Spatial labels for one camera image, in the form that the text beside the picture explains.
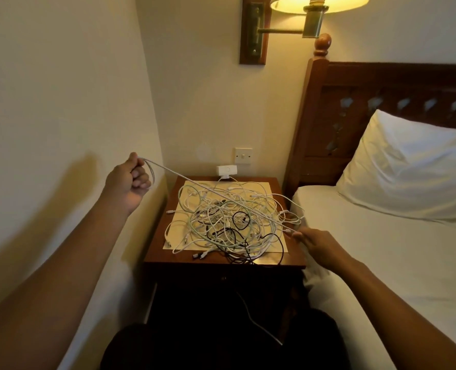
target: brass lamp fixture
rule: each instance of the brass lamp fixture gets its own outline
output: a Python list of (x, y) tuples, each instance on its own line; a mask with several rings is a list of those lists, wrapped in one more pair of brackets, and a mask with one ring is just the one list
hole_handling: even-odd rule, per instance
[[(269, 33), (318, 38), (324, 13), (359, 8), (368, 0), (243, 0), (240, 63), (265, 64)], [(302, 30), (271, 29), (271, 10), (306, 15)]]

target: cream wall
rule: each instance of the cream wall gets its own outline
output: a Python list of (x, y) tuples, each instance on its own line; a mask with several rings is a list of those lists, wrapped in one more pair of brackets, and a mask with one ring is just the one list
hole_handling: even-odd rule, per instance
[[(163, 158), (214, 174), (253, 147), (241, 174), (282, 181), (313, 40), (271, 35), (265, 67), (238, 65), (241, 0), (137, 0)], [(273, 13), (272, 27), (302, 17)], [(370, 0), (324, 18), (333, 61), (456, 62), (456, 0)]]
[[(53, 252), (132, 150), (162, 161), (135, 0), (0, 0), (0, 300)], [(61, 369), (97, 368), (118, 328), (144, 312), (134, 276), (166, 195), (163, 172), (156, 176)]]

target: hand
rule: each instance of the hand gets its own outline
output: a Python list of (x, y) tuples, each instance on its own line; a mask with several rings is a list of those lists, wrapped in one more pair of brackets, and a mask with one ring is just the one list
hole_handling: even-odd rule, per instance
[(299, 231), (293, 232), (292, 236), (305, 244), (310, 255), (320, 266), (336, 274), (356, 261), (342, 248), (329, 231), (300, 227)]
[(151, 187), (143, 165), (144, 161), (137, 158), (137, 153), (131, 153), (127, 161), (115, 166), (108, 174), (100, 199), (111, 205), (119, 205), (130, 215)]

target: pillow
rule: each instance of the pillow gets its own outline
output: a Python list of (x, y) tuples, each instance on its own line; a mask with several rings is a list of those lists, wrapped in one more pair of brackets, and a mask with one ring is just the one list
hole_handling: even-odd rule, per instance
[(376, 211), (456, 226), (456, 130), (377, 110), (336, 187)]

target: mattress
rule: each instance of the mattress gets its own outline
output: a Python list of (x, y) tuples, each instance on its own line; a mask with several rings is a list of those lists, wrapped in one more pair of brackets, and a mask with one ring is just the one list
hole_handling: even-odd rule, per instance
[[(328, 230), (354, 258), (456, 342), (456, 228), (357, 206), (332, 186), (300, 187), (293, 198), (305, 225)], [(336, 320), (355, 369), (394, 369), (348, 286), (306, 252), (312, 307)]]

